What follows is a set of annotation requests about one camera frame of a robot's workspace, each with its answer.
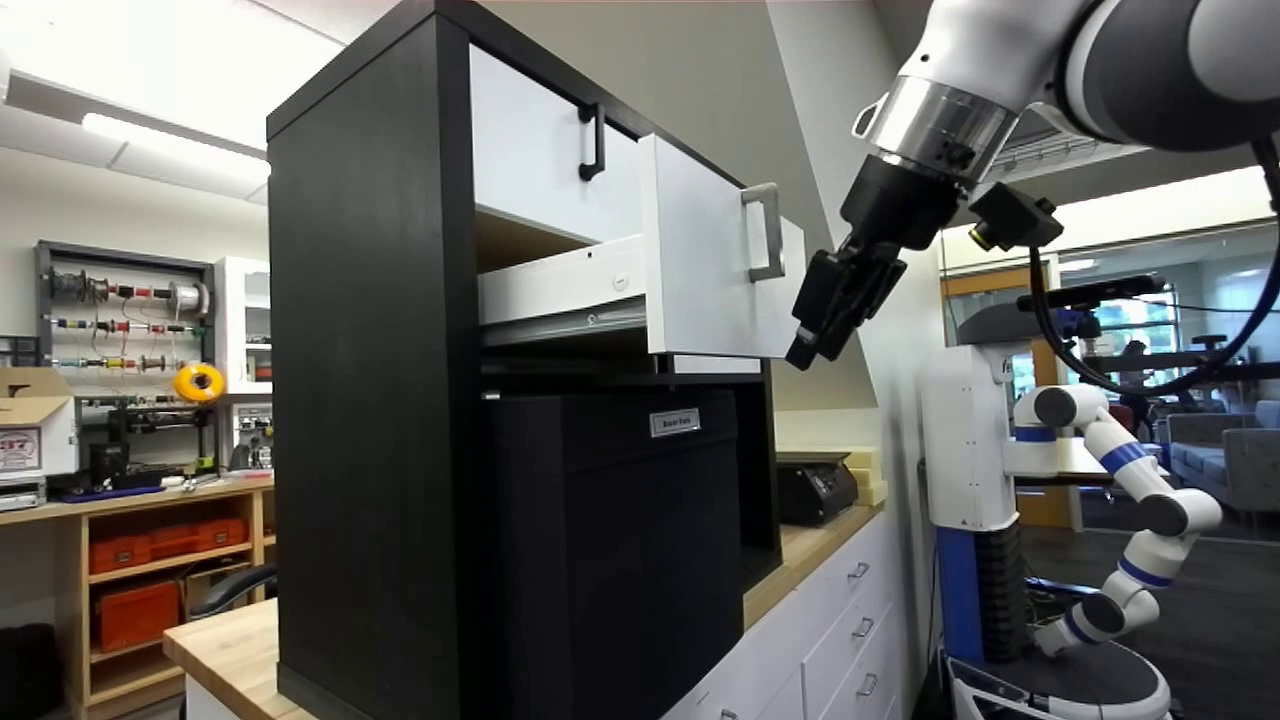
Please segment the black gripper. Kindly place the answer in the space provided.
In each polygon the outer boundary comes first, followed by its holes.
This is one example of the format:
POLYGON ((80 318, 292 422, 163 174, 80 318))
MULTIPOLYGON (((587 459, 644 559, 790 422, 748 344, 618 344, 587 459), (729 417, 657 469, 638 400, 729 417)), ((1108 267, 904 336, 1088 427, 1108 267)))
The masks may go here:
POLYGON ((835 359, 846 336, 878 311, 904 274, 898 251, 929 246, 957 209, 958 189, 946 174, 868 155, 839 202, 846 225, 839 256, 817 251, 790 299, 797 336, 787 362, 806 367, 817 357, 835 359))

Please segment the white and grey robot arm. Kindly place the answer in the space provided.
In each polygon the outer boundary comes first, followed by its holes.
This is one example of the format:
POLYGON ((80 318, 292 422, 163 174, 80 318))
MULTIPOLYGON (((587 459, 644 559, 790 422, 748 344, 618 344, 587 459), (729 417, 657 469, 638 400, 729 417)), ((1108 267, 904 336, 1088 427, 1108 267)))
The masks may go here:
POLYGON ((1280 0, 933 0, 865 123, 846 241, 806 261, 797 367, 845 351, 1041 94, 1104 143, 1261 143, 1280 127, 1280 0))

